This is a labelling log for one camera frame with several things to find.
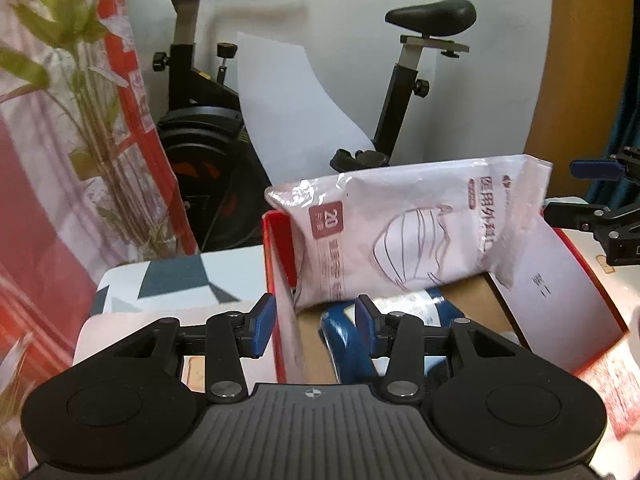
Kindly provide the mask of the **wooden door frame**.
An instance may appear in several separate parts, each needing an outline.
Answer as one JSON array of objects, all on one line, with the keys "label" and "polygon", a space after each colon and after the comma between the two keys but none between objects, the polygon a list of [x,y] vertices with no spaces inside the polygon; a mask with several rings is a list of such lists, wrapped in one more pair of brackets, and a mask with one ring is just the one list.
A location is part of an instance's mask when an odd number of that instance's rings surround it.
[{"label": "wooden door frame", "polygon": [[552,162],[548,195],[583,196],[570,175],[578,158],[598,158],[620,106],[631,45],[634,0],[552,0],[550,35],[535,113],[525,144]]}]

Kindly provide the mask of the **black exercise bike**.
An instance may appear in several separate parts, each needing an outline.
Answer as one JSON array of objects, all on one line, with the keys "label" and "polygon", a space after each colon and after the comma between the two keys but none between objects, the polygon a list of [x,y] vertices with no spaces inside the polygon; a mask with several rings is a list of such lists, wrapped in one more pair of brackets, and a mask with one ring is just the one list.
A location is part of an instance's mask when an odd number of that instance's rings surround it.
[{"label": "black exercise bike", "polygon": [[[157,52],[152,67],[168,73],[168,110],[157,123],[160,144],[178,179],[190,227],[203,252],[255,245],[268,210],[265,188],[271,181],[247,132],[248,109],[226,84],[227,63],[239,53],[233,42],[217,46],[218,72],[194,66],[195,32],[201,0],[170,0],[176,11],[174,41]],[[401,27],[401,54],[386,91],[372,145],[354,152],[334,148],[321,156],[323,170],[359,170],[388,165],[413,96],[430,92],[418,76],[421,53],[435,49],[457,58],[468,49],[452,41],[476,21],[469,0],[442,0],[404,6],[386,13]]]}]

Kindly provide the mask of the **blue curtain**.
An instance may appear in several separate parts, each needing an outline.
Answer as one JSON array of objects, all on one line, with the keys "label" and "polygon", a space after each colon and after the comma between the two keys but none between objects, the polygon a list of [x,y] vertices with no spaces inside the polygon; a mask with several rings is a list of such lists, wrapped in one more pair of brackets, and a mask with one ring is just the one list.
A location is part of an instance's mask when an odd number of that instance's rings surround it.
[{"label": "blue curtain", "polygon": [[[608,146],[605,149],[607,160],[614,160],[620,168],[627,169],[622,156],[626,148],[639,148],[639,74],[627,76],[620,108],[612,128]],[[587,193],[589,203],[608,206],[614,210],[637,203],[639,185],[626,177],[618,180],[597,180]]]}]

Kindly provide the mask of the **red strawberry cardboard box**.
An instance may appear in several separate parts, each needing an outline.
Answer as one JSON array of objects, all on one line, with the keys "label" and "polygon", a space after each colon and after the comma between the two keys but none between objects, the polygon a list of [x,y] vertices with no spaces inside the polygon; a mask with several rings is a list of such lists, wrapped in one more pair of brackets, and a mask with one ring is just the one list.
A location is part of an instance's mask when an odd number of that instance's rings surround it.
[{"label": "red strawberry cardboard box", "polygon": [[[332,384],[335,373],[318,334],[322,307],[293,307],[297,282],[291,221],[262,219],[270,292],[278,300],[278,376],[290,382]],[[639,270],[609,266],[587,233],[545,230],[534,241],[512,288],[482,274],[442,286],[442,296],[497,333],[582,378],[608,385],[639,375]]]}]

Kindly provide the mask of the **white curved board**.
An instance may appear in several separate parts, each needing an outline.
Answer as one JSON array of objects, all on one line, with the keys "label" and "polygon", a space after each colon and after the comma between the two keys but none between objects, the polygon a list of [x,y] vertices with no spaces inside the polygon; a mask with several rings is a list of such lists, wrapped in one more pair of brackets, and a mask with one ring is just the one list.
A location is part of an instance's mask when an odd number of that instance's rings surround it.
[{"label": "white curved board", "polygon": [[373,148],[323,89],[303,47],[244,32],[238,45],[241,113],[273,185],[327,176],[340,148]]}]

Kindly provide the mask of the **blue packaged item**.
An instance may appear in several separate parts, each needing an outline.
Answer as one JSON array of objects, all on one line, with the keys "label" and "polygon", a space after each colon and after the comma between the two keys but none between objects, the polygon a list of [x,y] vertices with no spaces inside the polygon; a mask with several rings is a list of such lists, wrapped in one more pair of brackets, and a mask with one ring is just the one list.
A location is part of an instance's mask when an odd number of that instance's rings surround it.
[{"label": "blue packaged item", "polygon": [[319,336],[328,349],[337,381],[341,384],[370,382],[386,373],[387,356],[374,356],[376,342],[392,342],[396,322],[410,314],[425,326],[448,327],[464,313],[437,288],[372,300],[380,314],[371,318],[355,301],[334,302],[320,316]]}]

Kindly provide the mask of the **white face mask pack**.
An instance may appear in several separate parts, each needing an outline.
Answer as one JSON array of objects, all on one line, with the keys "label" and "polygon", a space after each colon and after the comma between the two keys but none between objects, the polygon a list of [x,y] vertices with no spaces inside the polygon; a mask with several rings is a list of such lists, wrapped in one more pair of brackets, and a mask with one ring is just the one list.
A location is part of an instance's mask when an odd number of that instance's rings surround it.
[{"label": "white face mask pack", "polygon": [[295,309],[395,297],[483,272],[511,286],[551,171],[551,162],[517,154],[268,188],[268,203],[292,223]]}]

